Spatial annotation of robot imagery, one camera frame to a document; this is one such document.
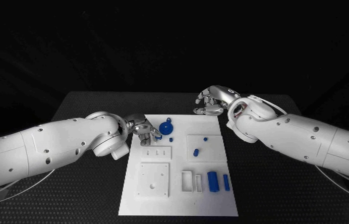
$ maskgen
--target robotic hand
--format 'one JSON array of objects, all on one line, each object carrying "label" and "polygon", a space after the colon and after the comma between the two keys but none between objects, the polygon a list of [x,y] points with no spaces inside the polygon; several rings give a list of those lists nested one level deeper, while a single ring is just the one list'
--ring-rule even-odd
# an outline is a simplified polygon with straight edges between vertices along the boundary
[{"label": "robotic hand", "polygon": [[141,146],[160,137],[144,115],[121,118],[101,111],[85,119],[50,122],[0,137],[0,185],[68,165],[89,149],[98,157],[111,154],[119,159],[130,152],[130,133]]},{"label": "robotic hand", "polygon": [[[287,114],[274,104],[251,95],[242,98],[219,85],[205,89],[199,115],[217,116],[228,109],[226,126],[248,143],[264,145],[288,157],[349,175],[349,131],[305,117]],[[268,103],[284,115],[278,116]]]}]

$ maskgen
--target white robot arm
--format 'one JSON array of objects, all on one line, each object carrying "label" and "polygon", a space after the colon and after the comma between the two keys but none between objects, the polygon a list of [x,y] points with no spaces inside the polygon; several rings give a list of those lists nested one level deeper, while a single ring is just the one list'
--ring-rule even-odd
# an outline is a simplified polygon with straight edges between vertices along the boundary
[{"label": "white robot arm", "polygon": [[157,141],[157,129],[141,114],[121,118],[104,111],[31,127],[0,137],[0,185],[44,173],[75,162],[86,150],[95,156],[111,154],[114,160],[128,153],[128,133],[141,145]]},{"label": "white robot arm", "polygon": [[205,99],[199,115],[216,116],[228,109],[226,126],[248,143],[261,140],[264,145],[288,157],[349,175],[349,131],[305,117],[277,116],[265,100],[239,94],[219,85],[210,86],[197,96]]}]

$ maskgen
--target black background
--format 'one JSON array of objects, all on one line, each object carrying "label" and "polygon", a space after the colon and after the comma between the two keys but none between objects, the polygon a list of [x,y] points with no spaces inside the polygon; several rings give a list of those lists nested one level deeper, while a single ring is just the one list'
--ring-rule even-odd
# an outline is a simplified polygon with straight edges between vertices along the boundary
[{"label": "black background", "polygon": [[346,128],[347,0],[0,4],[0,135],[50,121],[70,91],[215,84],[287,94],[304,116]]}]

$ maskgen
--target white platform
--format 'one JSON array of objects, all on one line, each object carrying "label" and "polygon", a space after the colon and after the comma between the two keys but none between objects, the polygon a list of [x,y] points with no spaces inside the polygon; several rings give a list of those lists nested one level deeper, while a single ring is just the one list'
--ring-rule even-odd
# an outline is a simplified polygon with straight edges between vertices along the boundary
[{"label": "white platform", "polygon": [[[140,146],[140,140],[137,136],[132,136],[131,151],[128,157],[122,197],[119,203],[119,215],[196,215],[196,216],[238,216],[235,198],[229,180],[230,191],[225,191],[223,187],[223,174],[228,174],[229,170],[226,160],[223,161],[203,161],[194,162],[187,161],[187,157],[193,154],[193,149],[187,144],[189,135],[202,135],[209,140],[203,142],[199,152],[199,156],[203,158],[209,153],[207,147],[213,147],[213,139],[219,139],[220,129],[217,124],[217,118],[209,116],[187,116],[187,115],[145,115],[154,127],[166,121],[167,117],[171,119],[173,132],[170,135],[161,137],[161,140],[151,142],[151,146],[167,146],[170,148],[170,159],[151,160],[147,156],[144,157],[144,147]],[[217,151],[219,147],[215,148],[215,154],[225,157],[223,148]],[[167,163],[168,167],[168,184],[167,184],[167,195],[164,195],[166,183],[158,183],[161,179],[160,172],[153,172],[154,184],[150,179],[142,180],[141,178],[141,163]],[[181,191],[181,171],[192,171],[193,191]],[[219,192],[209,192],[207,184],[207,172],[215,171],[217,174]],[[196,190],[196,175],[200,175],[202,179],[202,193]],[[138,195],[137,190],[145,190],[145,196]]]}]

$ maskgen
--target blue object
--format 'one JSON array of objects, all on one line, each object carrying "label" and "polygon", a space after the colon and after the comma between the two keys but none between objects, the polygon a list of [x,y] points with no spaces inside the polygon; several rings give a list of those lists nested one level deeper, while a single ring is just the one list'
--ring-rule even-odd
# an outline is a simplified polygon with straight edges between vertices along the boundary
[{"label": "blue object", "polygon": [[219,185],[217,185],[216,172],[207,172],[207,177],[209,177],[209,191],[217,192]]},{"label": "blue object", "polygon": [[199,155],[199,150],[194,149],[194,157],[197,157],[197,155]]},{"label": "blue object", "polygon": [[170,118],[167,118],[166,122],[163,122],[158,126],[158,131],[163,135],[168,135],[173,131],[173,125],[170,123]]},{"label": "blue object", "polygon": [[225,186],[225,190],[229,191],[229,181],[228,181],[228,175],[223,175],[223,186]]}]

